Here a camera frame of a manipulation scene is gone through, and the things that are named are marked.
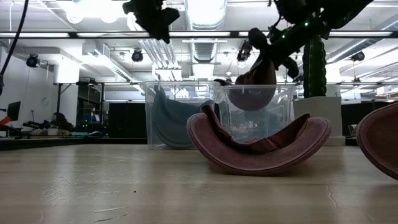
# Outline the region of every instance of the wooden table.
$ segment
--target wooden table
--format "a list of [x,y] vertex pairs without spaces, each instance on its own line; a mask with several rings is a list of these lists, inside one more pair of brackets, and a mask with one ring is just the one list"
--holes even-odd
[[398,181],[357,147],[277,177],[226,175],[197,151],[77,145],[0,152],[0,223],[398,223]]

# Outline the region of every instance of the red fabric hat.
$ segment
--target red fabric hat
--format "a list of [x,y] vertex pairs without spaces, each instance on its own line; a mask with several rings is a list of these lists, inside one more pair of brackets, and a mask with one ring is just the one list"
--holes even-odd
[[190,117],[192,142],[212,163],[236,175],[274,175],[314,155],[331,133],[324,118],[303,115],[268,138],[241,144],[232,139],[209,106]]
[[379,170],[398,180],[398,103],[368,114],[356,129],[365,156]]

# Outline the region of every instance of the cactus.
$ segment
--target cactus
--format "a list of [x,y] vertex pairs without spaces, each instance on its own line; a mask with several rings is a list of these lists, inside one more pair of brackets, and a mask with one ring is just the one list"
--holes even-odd
[[304,98],[326,96],[325,57],[325,44],[317,35],[304,47]]

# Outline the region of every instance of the security camera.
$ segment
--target security camera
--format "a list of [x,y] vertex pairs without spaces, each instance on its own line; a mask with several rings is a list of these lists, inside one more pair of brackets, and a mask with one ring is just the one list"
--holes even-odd
[[144,56],[142,56],[141,51],[142,51],[141,49],[134,50],[134,53],[132,53],[132,56],[131,56],[131,60],[133,62],[141,62],[144,59]]
[[365,59],[365,54],[363,52],[358,52],[351,57],[351,60],[356,62],[362,62]]
[[40,67],[40,60],[37,54],[31,54],[26,61],[26,65],[30,68]]

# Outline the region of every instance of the clear plastic bin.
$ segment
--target clear plastic bin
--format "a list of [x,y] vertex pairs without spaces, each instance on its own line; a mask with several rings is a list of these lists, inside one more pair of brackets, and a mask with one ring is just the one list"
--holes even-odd
[[200,106],[214,108],[217,82],[143,82],[145,91],[147,137],[151,149],[195,149],[187,120],[200,113]]
[[223,86],[216,98],[221,124],[237,142],[271,136],[290,124],[294,91],[294,86]]

